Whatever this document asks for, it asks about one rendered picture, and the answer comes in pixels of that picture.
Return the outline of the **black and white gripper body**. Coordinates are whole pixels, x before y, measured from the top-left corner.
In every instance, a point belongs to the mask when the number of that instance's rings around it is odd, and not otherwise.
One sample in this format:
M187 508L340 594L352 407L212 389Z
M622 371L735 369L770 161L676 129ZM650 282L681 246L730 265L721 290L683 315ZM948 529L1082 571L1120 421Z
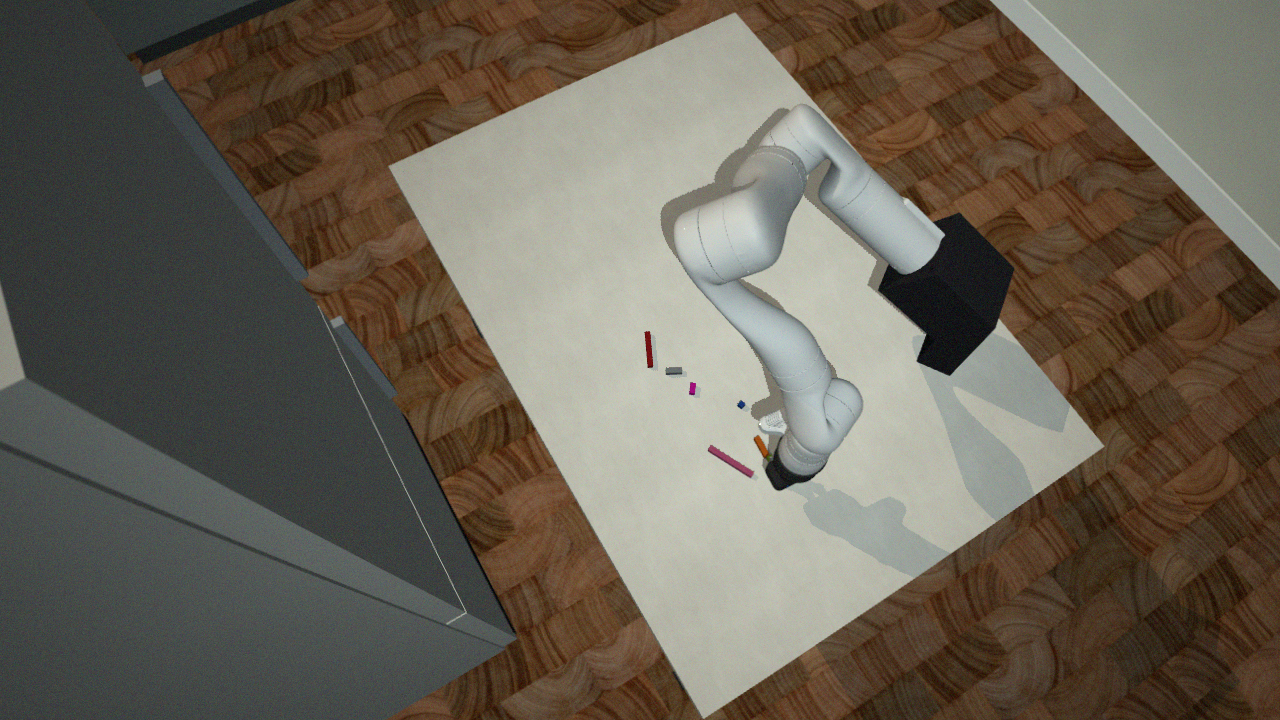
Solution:
M764 434L781 436L777 448L774 450L774 457L765 468L765 475L771 480L771 484L773 486L774 489L781 491L787 488L788 486L812 480L812 478L814 478L819 471L822 471L823 468L826 468L826 462L828 461L829 457L827 457L826 461L823 462L809 465L799 462L788 452L786 445L788 421L785 413L785 407L780 407L774 413L769 413L762 416L758 423L758 427ZM780 474L774 470L774 468Z

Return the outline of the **pink rod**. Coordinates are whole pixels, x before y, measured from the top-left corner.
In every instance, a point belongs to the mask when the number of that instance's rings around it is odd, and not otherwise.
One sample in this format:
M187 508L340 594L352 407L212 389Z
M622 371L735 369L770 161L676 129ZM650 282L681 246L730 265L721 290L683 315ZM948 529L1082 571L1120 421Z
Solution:
M708 448L708 452L713 454L716 457L719 457L722 461L730 464L730 466L732 466L736 470L741 471L744 475L746 475L749 478L753 477L754 471L751 471L750 469L742 466L742 464L735 461L732 457L730 457L728 455L721 452L721 450L713 447L712 445Z

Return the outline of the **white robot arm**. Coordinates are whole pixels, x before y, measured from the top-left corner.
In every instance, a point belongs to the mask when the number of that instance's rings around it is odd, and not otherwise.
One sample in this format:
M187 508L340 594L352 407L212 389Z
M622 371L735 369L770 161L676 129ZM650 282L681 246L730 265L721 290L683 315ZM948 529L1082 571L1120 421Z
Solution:
M739 279L778 260L806 176L826 159L835 165L820 182L820 202L900 274L931 261L945 233L806 104L792 108L758 149L736 170L730 195L676 219L675 250L692 283L748 340L780 387L788 452L814 465L826 461L858 421L861 395L849 380L832 378L803 322Z

